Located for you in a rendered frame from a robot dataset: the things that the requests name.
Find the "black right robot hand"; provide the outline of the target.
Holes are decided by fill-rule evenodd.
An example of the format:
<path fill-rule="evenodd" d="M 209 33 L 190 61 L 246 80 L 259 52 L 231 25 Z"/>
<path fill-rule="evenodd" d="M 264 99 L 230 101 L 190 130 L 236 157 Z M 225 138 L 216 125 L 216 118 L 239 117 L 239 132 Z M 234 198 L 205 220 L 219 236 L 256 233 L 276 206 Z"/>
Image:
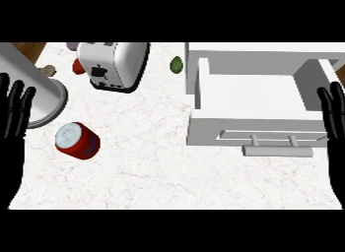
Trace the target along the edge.
<path fill-rule="evenodd" d="M 327 132 L 330 185 L 345 210 L 345 90 L 338 82 L 317 89 Z"/>

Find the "red soda can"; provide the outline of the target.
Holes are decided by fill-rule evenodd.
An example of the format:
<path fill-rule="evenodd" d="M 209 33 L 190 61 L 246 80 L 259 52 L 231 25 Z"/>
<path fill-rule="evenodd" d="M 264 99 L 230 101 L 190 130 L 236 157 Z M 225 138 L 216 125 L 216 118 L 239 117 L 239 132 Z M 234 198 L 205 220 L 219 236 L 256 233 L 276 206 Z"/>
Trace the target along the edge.
<path fill-rule="evenodd" d="M 99 152 L 101 138 L 83 123 L 71 122 L 55 134 L 55 146 L 71 157 L 89 159 Z"/>

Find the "white toaster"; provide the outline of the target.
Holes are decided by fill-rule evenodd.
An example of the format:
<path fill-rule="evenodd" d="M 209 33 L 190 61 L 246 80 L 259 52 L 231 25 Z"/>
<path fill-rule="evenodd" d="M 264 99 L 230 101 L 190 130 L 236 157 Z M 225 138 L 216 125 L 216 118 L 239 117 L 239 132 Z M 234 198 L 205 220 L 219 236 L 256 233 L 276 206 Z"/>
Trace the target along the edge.
<path fill-rule="evenodd" d="M 141 82 L 150 42 L 80 42 L 79 61 L 96 90 L 131 94 Z"/>

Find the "green round fruit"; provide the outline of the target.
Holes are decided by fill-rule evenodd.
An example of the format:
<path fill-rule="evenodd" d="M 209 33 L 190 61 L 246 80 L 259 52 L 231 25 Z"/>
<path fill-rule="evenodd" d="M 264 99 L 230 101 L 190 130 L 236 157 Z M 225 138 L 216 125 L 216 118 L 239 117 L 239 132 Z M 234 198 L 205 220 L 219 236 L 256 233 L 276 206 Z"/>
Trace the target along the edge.
<path fill-rule="evenodd" d="M 184 61 L 182 61 L 182 58 L 179 56 L 176 56 L 171 62 L 171 71 L 175 74 L 179 74 L 182 72 L 182 70 L 184 70 Z"/>

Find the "white open drawer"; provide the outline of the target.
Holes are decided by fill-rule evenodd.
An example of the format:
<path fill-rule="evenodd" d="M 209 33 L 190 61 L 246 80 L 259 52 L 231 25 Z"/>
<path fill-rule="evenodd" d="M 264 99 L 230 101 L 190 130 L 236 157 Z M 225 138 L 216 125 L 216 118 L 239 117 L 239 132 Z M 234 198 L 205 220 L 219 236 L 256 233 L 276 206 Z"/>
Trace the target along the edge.
<path fill-rule="evenodd" d="M 290 76 L 219 75 L 199 61 L 196 112 L 208 118 L 320 120 L 320 87 L 338 82 L 327 59 L 310 59 Z"/>

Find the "small beige item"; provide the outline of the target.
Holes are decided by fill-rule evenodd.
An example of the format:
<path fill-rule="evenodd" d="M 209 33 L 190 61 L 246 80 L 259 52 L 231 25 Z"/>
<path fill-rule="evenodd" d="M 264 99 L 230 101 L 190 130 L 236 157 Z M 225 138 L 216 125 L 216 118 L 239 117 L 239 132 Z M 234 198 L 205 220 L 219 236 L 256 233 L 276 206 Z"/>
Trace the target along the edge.
<path fill-rule="evenodd" d="M 52 77 L 57 73 L 57 69 L 52 65 L 46 65 L 43 68 L 42 68 L 42 72 L 43 74 L 48 76 L 48 77 Z"/>

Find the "small red item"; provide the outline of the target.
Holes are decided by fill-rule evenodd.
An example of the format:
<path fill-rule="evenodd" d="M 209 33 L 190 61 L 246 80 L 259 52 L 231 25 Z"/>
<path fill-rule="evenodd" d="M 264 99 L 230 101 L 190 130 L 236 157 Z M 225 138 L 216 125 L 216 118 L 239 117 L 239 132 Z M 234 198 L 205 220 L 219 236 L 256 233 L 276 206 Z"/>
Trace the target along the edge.
<path fill-rule="evenodd" d="M 73 63 L 73 72 L 77 74 L 77 75 L 82 75 L 86 73 L 86 70 L 83 68 L 83 65 L 80 63 L 80 60 L 76 59 L 74 60 L 74 63 Z"/>

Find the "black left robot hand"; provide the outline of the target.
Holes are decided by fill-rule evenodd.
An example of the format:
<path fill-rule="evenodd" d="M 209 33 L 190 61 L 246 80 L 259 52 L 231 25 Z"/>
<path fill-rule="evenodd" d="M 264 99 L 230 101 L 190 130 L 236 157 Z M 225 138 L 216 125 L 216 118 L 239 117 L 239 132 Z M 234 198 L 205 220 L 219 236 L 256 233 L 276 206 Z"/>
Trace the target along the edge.
<path fill-rule="evenodd" d="M 25 165 L 25 136 L 37 93 L 25 83 L 11 81 L 0 73 L 0 210 L 11 203 L 21 189 Z"/>

